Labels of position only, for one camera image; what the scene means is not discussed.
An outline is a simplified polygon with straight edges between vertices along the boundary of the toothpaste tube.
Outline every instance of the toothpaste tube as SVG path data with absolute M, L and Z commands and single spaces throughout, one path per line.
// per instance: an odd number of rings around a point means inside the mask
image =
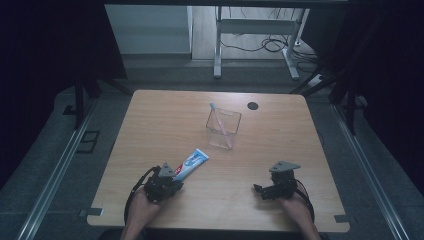
M 174 181 L 183 181 L 191 172 L 194 171 L 202 163 L 206 162 L 209 157 L 200 149 L 196 148 L 194 152 L 175 170 L 177 176 L 174 177 Z

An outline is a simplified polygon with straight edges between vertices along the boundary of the table leg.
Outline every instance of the table leg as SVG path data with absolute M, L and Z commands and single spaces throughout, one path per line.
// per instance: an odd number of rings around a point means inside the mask
M 303 81 L 301 84 L 299 84 L 299 86 L 297 86 L 295 89 L 293 89 L 290 94 L 298 94 L 302 88 L 304 88 L 306 85 L 308 85 L 309 82 L 312 81 L 312 79 L 314 79 L 323 69 L 322 65 L 318 65 L 318 67 L 315 69 L 315 71 L 305 80 Z
M 296 66 L 292 60 L 293 47 L 296 43 L 297 35 L 299 34 L 300 27 L 302 26 L 303 16 L 305 15 L 305 9 L 301 9 L 299 16 L 296 19 L 293 33 L 290 35 L 289 45 L 287 49 L 283 49 L 284 60 L 286 61 L 287 67 L 289 68 L 290 75 L 293 80 L 299 80 L 299 73 L 297 72 Z
M 221 78 L 221 17 L 222 7 L 218 7 L 218 19 L 216 19 L 216 45 L 215 45 L 215 58 L 213 65 L 214 78 Z

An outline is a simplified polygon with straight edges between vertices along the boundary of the gray floor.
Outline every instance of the gray floor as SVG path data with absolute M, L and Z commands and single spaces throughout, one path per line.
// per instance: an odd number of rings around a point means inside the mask
M 292 81 L 281 55 L 277 58 L 228 57 L 223 61 L 222 78 L 213 78 L 213 62 L 203 60 L 159 56 L 123 56 L 128 79 L 119 80 L 126 87 L 135 89 L 164 89 L 191 91 L 226 91 L 289 93 L 299 82 Z M 301 78 L 308 72 L 300 71 Z M 98 143 L 93 153 L 75 153 L 61 181 L 35 239 L 97 239 L 106 228 L 93 227 L 86 222 L 109 153 L 119 132 L 126 109 L 131 100 L 118 90 L 99 81 L 102 95 L 96 99 L 87 131 L 99 131 Z M 331 87 L 307 98 L 314 124 L 328 159 L 343 205 L 351 223 L 347 233 L 328 233 L 330 239 L 400 239 L 395 237 L 387 209 L 374 194 L 367 181 L 349 138 L 340 125 L 339 115 L 329 104 L 327 96 Z M 74 134 L 75 118 L 63 115 L 67 105 L 74 105 L 73 89 L 58 94 L 55 109 L 37 141 L 0 192 L 0 239 L 16 239 L 25 220 L 31 213 L 36 199 L 54 171 L 63 151 Z M 381 188 L 399 217 L 409 239 L 423 239 L 424 199 L 369 128 L 361 110 L 356 111 L 355 139 L 360 143 L 367 161 L 373 169 Z M 80 150 L 86 149 L 80 144 Z M 163 232 L 162 239 L 284 239 L 281 233 L 238 232 Z

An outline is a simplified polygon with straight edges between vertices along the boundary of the human hand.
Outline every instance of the human hand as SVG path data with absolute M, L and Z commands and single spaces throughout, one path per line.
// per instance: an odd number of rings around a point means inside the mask
M 127 223 L 121 235 L 121 240 L 137 239 L 141 230 L 153 220 L 164 202 L 152 203 L 147 199 L 144 187 L 134 193 L 131 202 Z
M 298 183 L 297 188 L 307 196 L 306 190 L 301 184 Z M 321 239 L 312 220 L 309 208 L 305 200 L 298 193 L 295 192 L 290 199 L 282 197 L 277 198 L 277 201 L 283 207 L 290 219 L 299 227 L 305 240 Z

